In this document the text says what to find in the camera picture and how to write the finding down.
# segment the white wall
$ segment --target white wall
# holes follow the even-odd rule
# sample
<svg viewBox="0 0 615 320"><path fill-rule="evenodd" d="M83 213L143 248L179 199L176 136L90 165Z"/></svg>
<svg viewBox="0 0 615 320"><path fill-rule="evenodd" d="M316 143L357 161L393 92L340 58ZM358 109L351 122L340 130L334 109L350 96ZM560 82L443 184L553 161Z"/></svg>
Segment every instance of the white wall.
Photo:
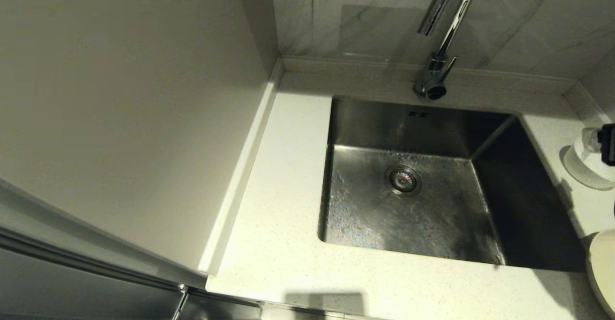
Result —
<svg viewBox="0 0 615 320"><path fill-rule="evenodd" d="M196 269L277 53L242 1L0 10L0 178Z"/></svg>
<svg viewBox="0 0 615 320"><path fill-rule="evenodd" d="M615 47L580 82L615 123Z"/></svg>

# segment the wall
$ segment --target wall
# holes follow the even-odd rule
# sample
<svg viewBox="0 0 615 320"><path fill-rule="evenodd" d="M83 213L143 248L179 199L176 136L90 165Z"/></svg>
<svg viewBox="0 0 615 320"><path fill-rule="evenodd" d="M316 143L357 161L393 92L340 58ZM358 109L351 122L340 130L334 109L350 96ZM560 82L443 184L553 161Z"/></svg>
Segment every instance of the wall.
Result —
<svg viewBox="0 0 615 320"><path fill-rule="evenodd" d="M446 9L451 15L456 1ZM441 40L416 33L430 0L274 0L281 53L422 65ZM615 0L474 0L457 67L580 79L615 45Z"/></svg>
<svg viewBox="0 0 615 320"><path fill-rule="evenodd" d="M615 123L615 47L580 82Z"/></svg>
<svg viewBox="0 0 615 320"><path fill-rule="evenodd" d="M196 269L277 55L242 0L0 10L0 178Z"/></svg>
<svg viewBox="0 0 615 320"><path fill-rule="evenodd" d="M265 71L271 74L279 54L273 0L241 0Z"/></svg>

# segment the faucet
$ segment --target faucet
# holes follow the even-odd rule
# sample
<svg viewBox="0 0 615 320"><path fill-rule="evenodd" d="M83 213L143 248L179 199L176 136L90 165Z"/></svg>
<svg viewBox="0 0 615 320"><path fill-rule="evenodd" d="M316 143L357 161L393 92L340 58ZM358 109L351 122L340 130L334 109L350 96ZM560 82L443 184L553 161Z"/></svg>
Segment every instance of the faucet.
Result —
<svg viewBox="0 0 615 320"><path fill-rule="evenodd" d="M425 36L432 33L448 1L449 0L431 1L421 26L418 29L418 33ZM431 54L425 64L425 68L420 72L418 79L415 81L415 92L418 95L436 100L442 98L444 94L446 94L444 79L446 79L457 60L457 56L455 56L446 64L446 60L448 59L446 51L448 51L448 48L451 46L451 42L453 42L453 38L457 34L459 25L461 21L463 21L471 2L472 0L461 0L451 25L448 27L448 31L440 44L440 48Z"/></svg>

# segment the white container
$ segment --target white container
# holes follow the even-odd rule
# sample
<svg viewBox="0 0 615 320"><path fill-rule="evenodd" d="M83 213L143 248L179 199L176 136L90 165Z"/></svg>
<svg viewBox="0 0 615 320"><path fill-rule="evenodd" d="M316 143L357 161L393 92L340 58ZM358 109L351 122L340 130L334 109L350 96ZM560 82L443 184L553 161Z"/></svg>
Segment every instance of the white container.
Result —
<svg viewBox="0 0 615 320"><path fill-rule="evenodd" d="M582 184L598 190L615 187L615 167L602 162L599 129L583 129L581 135L564 155L564 167L572 177Z"/></svg>
<svg viewBox="0 0 615 320"><path fill-rule="evenodd" d="M591 240L587 276L598 302L615 320L615 230L598 233Z"/></svg>

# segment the sink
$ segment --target sink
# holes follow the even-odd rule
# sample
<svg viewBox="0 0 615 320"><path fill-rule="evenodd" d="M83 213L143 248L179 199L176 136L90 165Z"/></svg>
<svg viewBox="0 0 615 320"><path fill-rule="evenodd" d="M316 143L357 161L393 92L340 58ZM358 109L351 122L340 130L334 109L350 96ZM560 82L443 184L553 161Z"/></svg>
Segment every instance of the sink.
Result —
<svg viewBox="0 0 615 320"><path fill-rule="evenodd" d="M566 208L512 114L335 98L319 237L585 271Z"/></svg>

